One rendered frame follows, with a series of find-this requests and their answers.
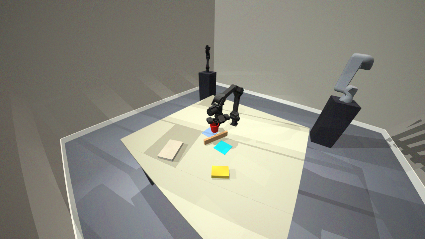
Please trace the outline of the yellow rectangular block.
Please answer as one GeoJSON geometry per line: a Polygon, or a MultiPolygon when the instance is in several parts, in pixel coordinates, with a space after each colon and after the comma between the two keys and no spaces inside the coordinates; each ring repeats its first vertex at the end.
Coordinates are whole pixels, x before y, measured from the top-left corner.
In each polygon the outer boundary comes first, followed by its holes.
{"type": "Polygon", "coordinates": [[[211,178],[229,179],[229,166],[212,165],[211,178]]]}

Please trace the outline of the red cup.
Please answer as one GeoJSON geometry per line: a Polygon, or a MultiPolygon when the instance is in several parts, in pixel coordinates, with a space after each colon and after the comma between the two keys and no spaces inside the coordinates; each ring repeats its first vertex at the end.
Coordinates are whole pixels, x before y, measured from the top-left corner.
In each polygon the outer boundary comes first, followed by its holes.
{"type": "Polygon", "coordinates": [[[214,132],[214,133],[218,132],[219,123],[218,123],[218,125],[216,125],[216,124],[213,122],[212,124],[210,124],[210,126],[211,126],[211,132],[214,132]]]}

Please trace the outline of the cream flat rectangular block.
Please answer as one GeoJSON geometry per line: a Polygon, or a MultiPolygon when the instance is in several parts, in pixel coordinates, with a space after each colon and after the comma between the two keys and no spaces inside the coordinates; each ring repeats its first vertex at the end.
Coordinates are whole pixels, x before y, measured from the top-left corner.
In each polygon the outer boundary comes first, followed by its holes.
{"type": "Polygon", "coordinates": [[[158,154],[158,158],[173,162],[182,146],[183,142],[170,139],[158,154]]]}

